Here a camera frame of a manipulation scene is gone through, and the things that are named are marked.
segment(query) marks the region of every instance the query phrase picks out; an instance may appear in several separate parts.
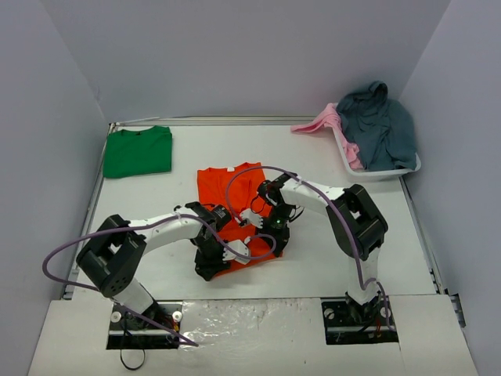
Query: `clothing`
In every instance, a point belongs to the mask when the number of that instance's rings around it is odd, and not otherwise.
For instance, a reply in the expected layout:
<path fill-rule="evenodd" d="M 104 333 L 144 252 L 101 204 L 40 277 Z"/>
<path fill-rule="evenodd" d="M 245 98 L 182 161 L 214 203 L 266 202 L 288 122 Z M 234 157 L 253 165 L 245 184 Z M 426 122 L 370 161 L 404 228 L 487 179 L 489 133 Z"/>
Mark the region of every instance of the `clothing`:
<path fill-rule="evenodd" d="M 199 170 L 197 172 L 196 184 L 198 186 L 198 198 L 200 203 L 206 206 L 208 204 L 220 204 L 225 208 L 228 208 L 225 192 L 229 180 L 237 172 L 254 166 L 261 166 L 261 164 L 246 162 L 240 166 L 236 166 L 235 168 L 208 168 L 206 170 Z M 235 179 L 229 190 L 229 199 L 237 213 L 241 213 L 243 210 L 250 208 L 252 203 L 252 208 L 256 212 L 259 212 L 259 210 L 263 208 L 263 210 L 259 213 L 260 215 L 267 216 L 269 214 L 271 207 L 265 205 L 265 202 L 260 197 L 252 202 L 252 200 L 258 195 L 258 186 L 265 179 L 263 170 L 251 170 Z M 227 241 L 245 240 L 247 237 L 255 235 L 255 231 L 256 228 L 254 226 L 248 225 L 240 227 L 236 220 L 233 219 L 219 232 L 219 236 Z M 262 239 L 254 239 L 247 246 L 249 247 L 252 256 L 264 255 L 270 250 L 270 247 Z M 242 269 L 244 267 L 252 266 L 259 262 L 275 258 L 276 257 L 271 254 L 269 257 L 264 259 L 250 260 L 245 265 L 232 260 L 231 268 L 227 272 Z"/>
<path fill-rule="evenodd" d="M 169 172 L 171 166 L 172 134 L 169 127 L 121 130 L 108 135 L 103 162 L 105 178 Z"/>
<path fill-rule="evenodd" d="M 416 168 L 413 119 L 388 88 L 375 81 L 345 96 L 337 105 L 346 139 L 359 146 L 359 158 L 371 171 Z"/>
<path fill-rule="evenodd" d="M 341 130 L 341 119 L 332 103 L 327 104 L 325 110 L 322 111 L 319 116 L 315 118 L 315 120 L 303 125 L 292 125 L 290 130 L 292 132 L 311 133 L 317 131 L 321 127 L 331 127 L 335 132 L 337 132 L 338 136 L 341 138 L 341 145 L 343 146 L 346 159 L 352 169 L 363 168 L 362 163 L 357 157 L 359 147 L 356 143 L 349 143 L 344 137 Z"/>

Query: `orange shirt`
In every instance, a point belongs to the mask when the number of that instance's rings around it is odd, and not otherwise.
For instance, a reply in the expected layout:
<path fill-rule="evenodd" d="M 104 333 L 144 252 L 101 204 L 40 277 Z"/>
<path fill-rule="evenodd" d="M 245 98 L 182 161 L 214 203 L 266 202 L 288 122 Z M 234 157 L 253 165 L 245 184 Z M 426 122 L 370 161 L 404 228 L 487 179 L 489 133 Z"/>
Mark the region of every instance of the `orange shirt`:
<path fill-rule="evenodd" d="M 196 184 L 198 185 L 198 198 L 200 203 L 214 205 L 221 204 L 225 208 L 229 209 L 225 199 L 226 186 L 228 186 L 229 180 L 237 172 L 254 166 L 261 166 L 261 163 L 242 163 L 240 166 L 236 166 L 234 171 L 228 171 L 227 168 L 208 168 L 206 170 L 199 170 L 197 173 Z M 265 179 L 263 170 L 256 169 L 243 173 L 236 178 L 235 181 L 233 181 L 229 190 L 229 199 L 238 214 L 251 207 L 252 199 L 258 195 L 258 186 Z M 259 214 L 264 217 L 267 216 L 271 210 L 271 207 L 266 205 L 260 197 L 254 200 L 252 208 L 256 212 L 263 208 Z M 255 235 L 255 233 L 256 228 L 254 226 L 248 225 L 240 227 L 236 220 L 233 219 L 219 232 L 219 236 L 227 241 L 244 241 L 246 237 L 251 237 Z M 255 239 L 247 246 L 249 247 L 250 255 L 252 256 L 264 255 L 265 253 L 268 253 L 270 249 L 269 246 L 261 239 Z M 274 258 L 274 255 L 270 255 L 264 259 L 250 260 L 246 265 L 240 264 L 236 261 L 231 261 L 232 265 L 229 271 L 242 269 L 244 267 L 252 266 L 259 262 Z"/>

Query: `white table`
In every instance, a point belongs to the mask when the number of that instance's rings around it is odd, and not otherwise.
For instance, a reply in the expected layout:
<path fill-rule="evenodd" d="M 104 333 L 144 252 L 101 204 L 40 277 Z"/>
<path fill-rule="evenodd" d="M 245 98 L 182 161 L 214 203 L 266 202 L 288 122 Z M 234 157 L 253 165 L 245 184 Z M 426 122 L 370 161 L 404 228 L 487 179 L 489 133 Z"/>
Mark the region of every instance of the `white table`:
<path fill-rule="evenodd" d="M 92 230 L 109 215 L 145 219 L 196 201 L 196 171 L 261 162 L 299 173 L 303 179 L 347 187 L 332 133 L 292 134 L 286 126 L 172 127 L 171 173 L 105 179 Z M 278 174 L 266 171 L 267 178 Z M 434 294 L 424 254 L 400 182 L 364 185 L 387 220 L 379 274 L 390 295 Z M 194 271 L 195 247 L 187 240 L 150 252 L 136 277 L 160 300 L 305 298 L 342 296 L 347 288 L 347 256 L 334 241 L 329 220 L 306 211 L 291 225 L 284 256 L 272 262 L 205 282 Z M 79 281 L 88 282 L 80 273 Z M 75 291 L 74 298 L 93 298 Z"/>
<path fill-rule="evenodd" d="M 328 132 L 300 136 L 269 125 L 173 127 L 172 133 L 172 173 L 105 180 L 92 230 L 108 215 L 148 218 L 196 200 L 200 168 L 260 161 L 314 182 L 351 185 Z M 211 282 L 195 274 L 188 241 L 148 254 L 137 278 L 159 300 L 184 301 L 182 332 L 200 347 L 147 351 L 135 374 L 475 375 L 449 297 L 435 294 L 399 181 L 365 187 L 389 225 L 379 271 L 399 343 L 325 344 L 319 298 L 344 294 L 347 259 L 333 245 L 329 221 L 305 212 L 291 227 L 283 258 Z M 52 302 L 29 375 L 131 374 L 118 351 L 105 350 L 110 313 L 111 303 L 92 291 L 77 289 L 72 301 Z M 133 365 L 140 354 L 125 358 Z"/>

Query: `dark green cloth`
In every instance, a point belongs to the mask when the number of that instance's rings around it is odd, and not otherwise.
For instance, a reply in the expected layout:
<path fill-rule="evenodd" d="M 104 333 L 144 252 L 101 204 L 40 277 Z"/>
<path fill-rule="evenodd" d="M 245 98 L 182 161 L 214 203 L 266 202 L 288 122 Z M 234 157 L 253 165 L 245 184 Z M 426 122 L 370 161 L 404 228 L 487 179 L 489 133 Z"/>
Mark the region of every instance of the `dark green cloth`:
<path fill-rule="evenodd" d="M 346 139 L 356 143 L 359 159 L 370 171 L 416 168 L 414 123 L 397 100 L 388 99 L 382 81 L 345 96 L 337 105 Z"/>
<path fill-rule="evenodd" d="M 171 167 L 172 134 L 169 127 L 121 130 L 108 135 L 103 162 L 105 178 L 169 172 Z"/>

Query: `white plastic basket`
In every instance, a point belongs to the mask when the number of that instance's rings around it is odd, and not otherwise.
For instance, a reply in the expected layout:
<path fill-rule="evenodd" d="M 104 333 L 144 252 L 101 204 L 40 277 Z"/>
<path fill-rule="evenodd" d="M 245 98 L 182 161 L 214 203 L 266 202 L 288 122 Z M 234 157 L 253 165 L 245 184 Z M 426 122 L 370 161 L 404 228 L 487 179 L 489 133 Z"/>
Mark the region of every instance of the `white plastic basket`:
<path fill-rule="evenodd" d="M 344 153 L 343 146 L 341 144 L 341 139 L 338 135 L 338 132 L 333 129 L 334 137 L 336 138 L 337 148 L 341 153 L 341 158 L 343 160 L 344 168 L 346 168 L 346 172 L 348 173 L 348 180 L 354 183 L 367 183 L 367 182 L 377 182 L 380 180 L 387 179 L 396 179 L 402 175 L 405 175 L 409 172 L 416 172 L 421 168 L 421 160 L 416 153 L 416 169 L 411 170 L 410 168 L 400 168 L 398 170 L 387 170 L 387 171 L 358 171 L 353 170 L 346 159 L 346 154 Z"/>

